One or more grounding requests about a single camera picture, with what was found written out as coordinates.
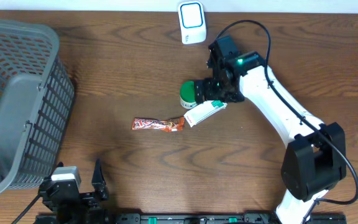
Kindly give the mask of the green lid white jar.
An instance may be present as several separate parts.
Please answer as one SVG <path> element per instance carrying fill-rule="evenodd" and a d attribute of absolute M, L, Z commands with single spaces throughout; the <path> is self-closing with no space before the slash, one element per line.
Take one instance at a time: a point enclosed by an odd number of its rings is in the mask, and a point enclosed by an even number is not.
<path fill-rule="evenodd" d="M 194 87 L 194 81 L 187 81 L 180 88 L 180 104 L 185 109 L 190 110 L 197 105 Z"/>

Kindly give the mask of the white green Panadol box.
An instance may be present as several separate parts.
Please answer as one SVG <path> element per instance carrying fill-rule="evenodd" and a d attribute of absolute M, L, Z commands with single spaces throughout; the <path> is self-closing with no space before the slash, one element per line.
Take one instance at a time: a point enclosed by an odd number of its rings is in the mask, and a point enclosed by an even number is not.
<path fill-rule="evenodd" d="M 219 100 L 205 101 L 204 103 L 195 106 L 191 110 L 187 111 L 184 114 L 184 118 L 192 128 L 193 126 L 204 121 L 206 118 L 210 117 L 211 115 L 225 109 L 226 106 L 227 103 L 224 103 Z"/>

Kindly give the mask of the orange red candy wrapper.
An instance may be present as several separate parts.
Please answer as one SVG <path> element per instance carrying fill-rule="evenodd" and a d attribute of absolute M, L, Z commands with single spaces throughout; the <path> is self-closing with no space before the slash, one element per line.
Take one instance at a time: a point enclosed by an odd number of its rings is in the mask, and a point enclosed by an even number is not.
<path fill-rule="evenodd" d="M 165 132 L 175 132 L 181 131 L 184 127 L 184 123 L 184 117 L 168 120 L 134 118 L 131 129 L 158 129 Z"/>

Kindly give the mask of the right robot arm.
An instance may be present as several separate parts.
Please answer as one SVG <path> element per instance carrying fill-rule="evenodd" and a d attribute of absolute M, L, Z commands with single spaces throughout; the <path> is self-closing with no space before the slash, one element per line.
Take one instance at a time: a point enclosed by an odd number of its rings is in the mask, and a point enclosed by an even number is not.
<path fill-rule="evenodd" d="M 280 223 L 311 220 L 318 199 L 346 176 L 344 130 L 309 113 L 276 79 L 257 52 L 242 54 L 230 36 L 209 45 L 213 76 L 195 82 L 195 101 L 258 107 L 286 147 L 281 168 L 286 192 L 275 213 Z"/>

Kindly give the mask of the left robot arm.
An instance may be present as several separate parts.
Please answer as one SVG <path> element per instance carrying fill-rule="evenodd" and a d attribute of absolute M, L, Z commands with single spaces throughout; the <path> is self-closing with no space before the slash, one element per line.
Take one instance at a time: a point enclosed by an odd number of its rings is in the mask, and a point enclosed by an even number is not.
<path fill-rule="evenodd" d="M 42 203 L 52 214 L 36 216 L 35 224 L 108 224 L 111 214 L 101 203 L 109 200 L 109 191 L 99 159 L 91 180 L 94 190 L 81 193 L 80 184 L 78 168 L 59 163 L 39 186 Z"/>

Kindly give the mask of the white barcode scanner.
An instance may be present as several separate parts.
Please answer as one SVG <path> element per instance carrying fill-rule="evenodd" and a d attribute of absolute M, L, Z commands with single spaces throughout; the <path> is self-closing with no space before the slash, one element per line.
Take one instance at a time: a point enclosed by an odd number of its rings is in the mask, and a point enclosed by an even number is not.
<path fill-rule="evenodd" d="M 181 2 L 177 9 L 182 43 L 204 42 L 207 31 L 203 5 L 199 1 Z"/>

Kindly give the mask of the grey plastic mesh basket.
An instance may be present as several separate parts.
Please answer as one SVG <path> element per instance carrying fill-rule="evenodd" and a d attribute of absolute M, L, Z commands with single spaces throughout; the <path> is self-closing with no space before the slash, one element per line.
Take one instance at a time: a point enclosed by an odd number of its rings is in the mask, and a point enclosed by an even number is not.
<path fill-rule="evenodd" d="M 48 26 L 0 19 L 0 194 L 55 169 L 75 100 L 59 48 Z"/>

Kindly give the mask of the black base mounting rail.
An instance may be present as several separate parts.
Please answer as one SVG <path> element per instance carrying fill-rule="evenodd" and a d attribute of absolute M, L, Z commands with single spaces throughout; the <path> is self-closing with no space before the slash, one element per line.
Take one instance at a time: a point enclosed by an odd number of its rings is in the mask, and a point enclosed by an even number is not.
<path fill-rule="evenodd" d="M 233 224 L 233 223 L 256 223 L 271 224 L 280 223 L 274 213 L 270 212 L 247 212 L 244 214 L 226 215 L 156 215 L 122 213 L 115 215 L 115 224 Z"/>

